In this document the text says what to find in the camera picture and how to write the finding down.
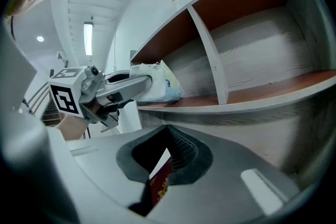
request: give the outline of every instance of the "red book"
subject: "red book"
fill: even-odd
[[[149,175],[153,206],[167,192],[167,178],[171,173],[173,173],[172,157],[166,148],[154,170]]]

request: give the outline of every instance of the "shelf divider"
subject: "shelf divider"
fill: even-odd
[[[203,23],[202,19],[199,17],[198,13],[195,11],[192,5],[188,6],[188,11],[196,25],[196,28],[199,32],[201,40],[203,42],[206,54],[209,59],[209,63],[211,66],[211,71],[215,81],[215,87],[218,97],[219,104],[226,104],[228,99],[228,86],[227,81],[224,73],[223,64],[219,57],[218,50],[216,45],[206,28],[205,24]]]

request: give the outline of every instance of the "gray surface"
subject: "gray surface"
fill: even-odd
[[[34,193],[33,202],[37,202],[35,206],[52,215],[77,222],[75,207],[55,169],[43,122],[31,114],[9,111],[0,117],[0,126],[3,161],[13,174],[21,180],[25,179],[20,180],[20,183],[26,184],[28,193]]]
[[[214,161],[206,174],[192,185],[170,186],[148,218],[162,223],[240,223],[262,217],[258,205],[240,178],[256,168],[289,199],[298,188],[281,172],[248,149],[228,140],[179,128],[208,145]]]
[[[8,110],[19,109],[36,70],[16,46],[10,33],[0,24],[0,103]]]
[[[297,164],[297,181],[301,188],[317,182],[328,167],[328,155],[336,141],[335,88],[316,97],[311,139]]]
[[[216,96],[211,67],[200,38],[172,52],[163,61],[180,81],[184,97]]]
[[[334,23],[324,0],[288,0],[309,48],[315,70],[336,68]]]
[[[230,91],[313,70],[306,41],[286,8],[265,10],[211,32]]]
[[[154,221],[130,212],[127,208],[122,206],[119,203],[119,198],[122,198],[122,196],[111,199],[105,190],[102,190],[100,186],[85,173],[82,167],[78,165],[78,162],[76,162],[76,159],[79,157],[95,156],[95,152],[73,158],[59,130],[48,128],[48,134],[51,145],[50,151],[57,173],[76,208],[79,223],[155,223]],[[95,140],[103,141],[104,138],[78,140],[74,142],[82,144],[82,142]],[[99,162],[96,161],[92,163],[91,168],[93,169],[95,167],[99,169],[101,167],[101,161],[102,159],[99,159]],[[107,177],[108,175],[108,170],[100,174],[100,178],[105,180],[106,185],[111,184],[111,178]]]
[[[77,163],[111,199],[129,206],[140,200],[144,185],[126,178],[117,165],[116,153],[123,144],[153,129],[67,144],[71,150],[93,146],[96,150],[75,157]],[[285,175],[248,149],[204,133],[181,130],[206,143],[214,154],[214,162],[194,184],[169,187],[148,219],[162,223],[237,223],[261,217],[261,209],[240,178],[241,172],[250,168],[258,169],[287,198],[298,192]]]
[[[77,150],[87,146],[97,148],[97,151],[76,156],[75,159],[78,165],[110,198],[127,207],[140,201],[144,185],[127,179],[117,164],[117,151],[125,143],[147,133],[149,129],[127,135],[121,134],[90,140],[69,141],[67,144],[70,150]]]
[[[264,111],[189,115],[139,111],[143,127],[173,124],[225,138],[252,150],[278,169],[293,173],[311,145],[313,99]]]

